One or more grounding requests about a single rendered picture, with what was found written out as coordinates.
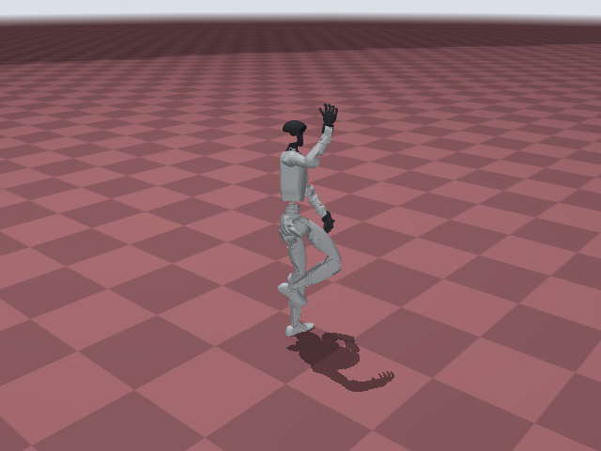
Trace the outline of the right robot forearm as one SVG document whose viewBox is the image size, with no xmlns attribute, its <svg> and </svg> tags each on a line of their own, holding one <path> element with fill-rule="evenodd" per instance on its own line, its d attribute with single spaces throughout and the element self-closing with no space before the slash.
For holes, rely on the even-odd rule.
<svg viewBox="0 0 601 451">
<path fill-rule="evenodd" d="M 317 142 L 316 146 L 313 147 L 313 149 L 306 155 L 304 159 L 307 163 L 311 162 L 316 155 L 323 156 L 323 154 L 325 153 L 324 151 L 328 147 L 328 144 L 331 142 L 331 134 L 332 127 L 325 126 L 325 131 L 324 133 L 322 133 L 320 141 Z"/>
</svg>

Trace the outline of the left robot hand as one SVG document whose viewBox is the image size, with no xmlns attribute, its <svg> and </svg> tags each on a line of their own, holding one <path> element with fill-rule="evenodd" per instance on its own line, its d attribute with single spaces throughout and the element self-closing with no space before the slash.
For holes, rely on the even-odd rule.
<svg viewBox="0 0 601 451">
<path fill-rule="evenodd" d="M 333 228 L 333 223 L 335 222 L 335 220 L 333 220 L 331 218 L 331 214 L 329 211 L 326 210 L 326 215 L 321 218 L 322 222 L 324 222 L 324 231 L 328 234 L 329 231 L 331 231 L 331 229 Z"/>
</svg>

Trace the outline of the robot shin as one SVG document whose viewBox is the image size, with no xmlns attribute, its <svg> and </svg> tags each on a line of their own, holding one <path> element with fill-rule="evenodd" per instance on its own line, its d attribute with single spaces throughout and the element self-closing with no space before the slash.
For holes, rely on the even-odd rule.
<svg viewBox="0 0 601 451">
<path fill-rule="evenodd" d="M 310 285 L 317 284 L 339 273 L 341 271 L 339 268 L 340 263 L 337 260 L 330 259 L 326 263 L 324 261 L 320 261 L 303 277 L 290 284 L 292 286 L 289 287 L 289 289 L 294 293 L 296 290 L 301 288 L 306 288 Z"/>
<path fill-rule="evenodd" d="M 288 277 L 287 277 L 287 280 L 288 280 Z M 299 289 L 299 292 L 303 296 L 304 296 L 304 291 L 305 291 L 305 288 Z M 293 324 L 293 327 L 300 326 L 300 317 L 301 317 L 301 308 L 302 308 L 302 305 L 300 305 L 298 303 L 295 303 L 289 297 L 288 297 L 288 305 L 290 306 L 290 312 L 291 312 L 291 325 Z M 298 319 L 299 319 L 299 321 L 298 321 Z M 297 323 L 298 323 L 298 325 L 297 325 Z"/>
</svg>

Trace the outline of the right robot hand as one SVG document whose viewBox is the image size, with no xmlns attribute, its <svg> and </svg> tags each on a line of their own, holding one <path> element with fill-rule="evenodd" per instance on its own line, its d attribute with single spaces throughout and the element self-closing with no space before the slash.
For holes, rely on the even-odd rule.
<svg viewBox="0 0 601 451">
<path fill-rule="evenodd" d="M 333 132 L 333 123 L 337 118 L 337 112 L 338 112 L 338 108 L 335 108 L 335 114 L 334 114 L 334 106 L 331 106 L 330 104 L 326 104 L 324 103 L 325 106 L 325 113 L 323 113 L 322 109 L 319 108 L 319 111 L 321 113 L 321 115 L 323 116 L 323 120 L 324 120 L 324 124 L 322 127 L 322 133 L 324 133 L 325 131 L 325 126 L 329 126 L 332 127 L 332 132 Z M 329 106 L 329 111 L 328 111 L 328 106 Z M 332 109 L 332 110 L 331 110 Z"/>
</svg>

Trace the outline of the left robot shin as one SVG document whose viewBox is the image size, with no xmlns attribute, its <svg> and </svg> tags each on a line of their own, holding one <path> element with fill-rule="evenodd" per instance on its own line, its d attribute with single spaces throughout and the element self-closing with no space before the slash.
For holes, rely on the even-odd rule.
<svg viewBox="0 0 601 451">
<path fill-rule="evenodd" d="M 287 280 L 288 280 L 288 277 L 287 277 Z M 304 296 L 304 291 L 305 291 L 305 288 L 299 289 L 299 292 L 303 296 Z M 291 325 L 293 324 L 293 327 L 300 326 L 300 317 L 301 317 L 301 308 L 302 308 L 302 305 L 300 305 L 298 303 L 295 303 L 289 297 L 288 297 L 288 305 L 290 306 L 290 312 L 291 312 Z M 298 319 L 299 319 L 299 321 L 298 321 Z M 297 325 L 297 323 L 298 323 L 298 325 Z"/>
</svg>

